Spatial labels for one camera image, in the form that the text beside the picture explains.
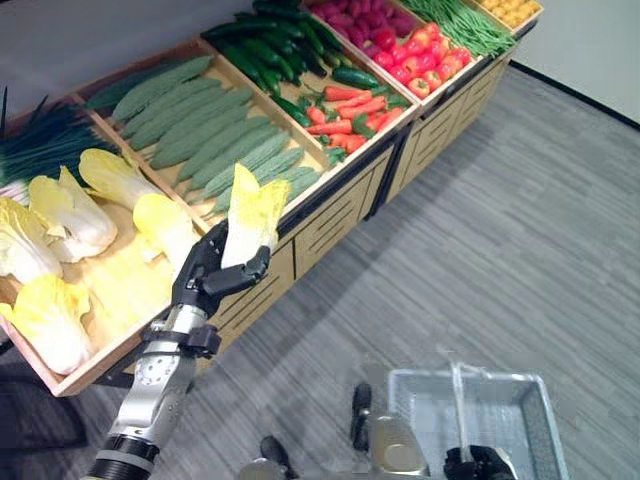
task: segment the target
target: wooden crate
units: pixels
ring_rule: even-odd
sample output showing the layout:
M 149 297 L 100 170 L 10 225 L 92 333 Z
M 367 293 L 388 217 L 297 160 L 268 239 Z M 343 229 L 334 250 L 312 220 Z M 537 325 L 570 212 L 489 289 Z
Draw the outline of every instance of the wooden crate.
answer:
M 305 5 L 311 6 L 314 4 L 326 3 L 328 1 L 330 0 L 307 0 L 304 3 Z M 409 10 L 400 2 L 396 0 L 387 0 L 387 1 L 392 3 L 394 7 L 402 9 L 405 12 L 407 12 L 409 15 L 411 15 L 415 19 L 417 28 L 420 28 L 426 25 L 427 22 L 425 22 L 422 18 L 417 16 L 415 13 L 413 13 L 411 10 Z M 319 19 L 315 15 L 314 15 L 314 18 L 318 20 L 320 23 L 322 23 L 324 26 L 326 26 L 329 30 L 331 30 L 331 32 L 336 36 L 336 38 L 338 38 L 338 40 L 340 40 L 340 42 L 343 45 L 345 45 L 345 47 L 350 52 L 352 52 L 352 55 L 354 57 L 357 57 L 363 65 L 366 65 L 372 72 L 375 72 L 376 75 L 383 78 L 385 82 L 392 85 L 399 92 L 402 92 L 403 95 L 405 95 L 408 98 L 411 98 L 412 102 L 418 105 L 418 107 L 415 109 L 415 112 L 414 112 L 414 116 L 416 118 L 420 117 L 420 115 L 422 115 L 426 110 L 428 110 L 430 107 L 435 105 L 450 86 L 452 86 L 454 83 L 459 81 L 468 71 L 473 69 L 473 67 L 477 65 L 478 62 L 480 62 L 483 58 L 483 57 L 474 57 L 472 61 L 469 62 L 467 65 L 465 65 L 462 70 L 460 70 L 456 75 L 454 75 L 452 78 L 444 82 L 440 86 L 440 88 L 438 88 L 434 92 L 431 92 L 429 96 L 427 96 L 426 98 L 420 99 L 416 97 L 406 86 L 404 86 L 398 80 L 396 80 L 389 72 L 387 72 L 384 68 L 382 68 L 376 62 L 374 62 L 371 58 L 369 58 L 362 50 L 360 50 L 353 43 L 351 43 L 351 41 L 348 38 L 345 38 L 339 32 L 334 30 L 333 27 L 323 22 L 321 19 Z
M 74 103 L 66 97 L 63 101 Z M 22 118 L 12 124 L 19 124 Z M 94 131 L 107 141 L 111 132 L 100 125 Z M 82 283 L 90 292 L 91 311 L 82 323 L 96 349 L 84 365 L 67 376 L 44 364 L 31 345 L 0 317 L 0 325 L 55 396 L 78 393 L 139 343 L 140 330 L 170 302 L 173 269 L 164 255 L 146 263 L 134 240 L 131 211 L 113 202 L 96 199 L 118 227 L 118 236 L 102 254 L 78 263 L 63 263 L 64 279 Z M 196 231 L 204 231 L 195 224 Z M 22 285 L 13 277 L 0 277 L 0 301 L 13 304 Z
M 435 112 L 415 122 L 398 162 L 387 201 L 427 168 L 478 117 L 495 91 L 509 57 L 510 52 L 494 60 Z
M 542 12 L 544 12 L 544 7 L 542 5 L 540 5 L 540 10 L 538 10 L 532 16 L 527 18 L 520 25 L 518 25 L 517 27 L 510 27 L 509 25 L 504 23 L 500 18 L 498 18 L 491 10 L 489 10 L 488 8 L 483 7 L 480 4 L 479 1 L 477 1 L 477 0 L 464 0 L 464 2 L 467 5 L 469 5 L 471 8 L 473 8 L 474 10 L 476 10 L 478 12 L 481 12 L 484 15 L 486 15 L 487 17 L 489 17 L 496 26 L 498 26 L 500 28 L 503 28 L 504 30 L 507 30 L 509 33 L 511 33 L 511 35 L 514 35 L 514 36 L 517 36 L 522 30 L 525 30 L 526 28 L 529 27 L 529 25 L 531 25 L 533 22 L 537 21 L 538 17 L 540 15 L 542 15 Z

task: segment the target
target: produce display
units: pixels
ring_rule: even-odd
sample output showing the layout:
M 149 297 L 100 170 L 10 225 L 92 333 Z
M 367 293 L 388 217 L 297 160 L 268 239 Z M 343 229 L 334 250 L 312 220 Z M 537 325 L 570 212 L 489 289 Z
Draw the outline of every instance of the produce display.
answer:
M 536 0 L 474 0 L 496 17 L 517 28 L 539 12 L 542 7 Z
M 498 56 L 515 45 L 506 30 L 463 0 L 399 0 L 416 15 L 435 22 L 456 45 L 467 47 L 473 56 Z
M 334 0 L 311 11 L 420 99 L 472 60 L 469 50 L 454 47 L 436 23 L 415 29 L 413 15 L 386 0 Z
M 374 75 L 354 66 L 333 33 L 296 2 L 258 0 L 253 7 L 255 14 L 238 13 L 235 23 L 219 25 L 202 37 L 316 135 L 327 146 L 330 165 L 354 153 L 409 106 Z M 402 22 L 400 17 L 394 20 Z M 349 104 L 333 103 L 326 92 L 338 85 L 352 87 L 358 98 L 345 99 Z M 369 117 L 379 118 L 375 128 L 366 127 Z M 330 138 L 337 134 L 342 141 Z M 210 194 L 211 188 L 205 188 L 205 195 Z
M 38 175 L 57 175 L 60 166 L 80 182 L 78 160 L 89 147 L 112 148 L 91 130 L 91 125 L 70 105 L 55 103 L 45 107 L 47 97 L 29 117 L 27 124 L 9 135 L 7 88 L 0 114 L 0 196 L 22 205 L 29 202 L 28 183 Z

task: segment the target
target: robotic hand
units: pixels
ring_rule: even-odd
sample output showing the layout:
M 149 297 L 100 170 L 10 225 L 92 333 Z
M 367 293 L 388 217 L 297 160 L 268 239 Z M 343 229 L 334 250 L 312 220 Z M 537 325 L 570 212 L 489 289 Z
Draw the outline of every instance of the robotic hand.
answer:
M 218 224 L 196 243 L 172 288 L 166 315 L 143 335 L 148 345 L 109 438 L 85 480 L 146 480 L 167 444 L 196 375 L 196 359 L 218 351 L 217 329 L 206 321 L 220 301 L 257 284 L 266 274 L 268 247 L 245 265 L 220 268 L 228 224 Z

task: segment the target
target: red radish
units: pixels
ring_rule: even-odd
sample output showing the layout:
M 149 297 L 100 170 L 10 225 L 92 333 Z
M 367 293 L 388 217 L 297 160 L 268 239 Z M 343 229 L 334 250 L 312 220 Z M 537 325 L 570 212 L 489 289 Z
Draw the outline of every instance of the red radish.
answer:
M 391 67 L 395 65 L 395 61 L 393 57 L 388 52 L 378 52 L 374 57 L 373 61 L 380 65 L 385 70 L 389 70 Z
M 386 3 L 382 7 L 382 12 L 384 12 L 384 16 L 387 18 L 391 18 L 395 11 L 395 8 L 393 8 L 393 5 L 391 5 L 390 3 Z
M 328 17 L 327 22 L 329 22 L 329 25 L 332 27 L 350 27 L 353 25 L 353 18 L 344 13 L 339 13 Z
M 340 9 L 336 6 L 335 3 L 325 3 L 322 5 L 322 10 L 324 11 L 324 16 L 329 18 L 331 15 L 337 15 L 340 13 Z
M 359 95 L 362 95 L 366 90 L 358 90 L 357 88 L 343 88 L 343 87 L 324 87 L 324 97 L 327 102 L 337 102 L 340 100 L 351 100 Z
M 374 58 L 382 50 L 380 50 L 380 47 L 377 46 L 375 43 L 370 43 L 369 45 L 364 47 L 362 51 L 366 53 L 369 58 Z
M 356 47 L 361 48 L 364 45 L 365 38 L 358 27 L 355 25 L 347 27 L 347 33 L 349 34 L 349 40 Z
M 362 5 L 360 4 L 359 1 L 354 0 L 347 7 L 347 12 L 353 18 L 358 18 L 360 16 L 360 14 L 362 13 Z
M 371 29 L 369 28 L 369 24 L 364 18 L 359 18 L 358 20 L 356 20 L 356 27 L 360 29 L 365 39 L 371 38 Z

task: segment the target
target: green cucumber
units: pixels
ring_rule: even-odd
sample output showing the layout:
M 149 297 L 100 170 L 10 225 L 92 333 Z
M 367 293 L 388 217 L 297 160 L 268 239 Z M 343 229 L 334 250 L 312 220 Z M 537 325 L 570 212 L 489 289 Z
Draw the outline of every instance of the green cucumber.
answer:
M 198 170 L 215 160 L 215 158 L 239 141 L 245 135 L 252 135 L 255 130 L 269 124 L 267 117 L 251 117 L 244 122 L 234 123 L 225 127 L 215 136 L 205 142 L 198 151 L 182 165 L 176 179 L 176 184 L 191 178 Z
M 380 86 L 378 79 L 370 73 L 351 67 L 341 66 L 334 68 L 331 78 L 336 82 L 349 85 L 350 87 L 361 88 L 363 90 L 369 90 Z
M 271 98 L 300 125 L 305 128 L 311 126 L 311 120 L 309 120 L 307 114 L 300 110 L 297 105 L 276 95 L 272 95 Z

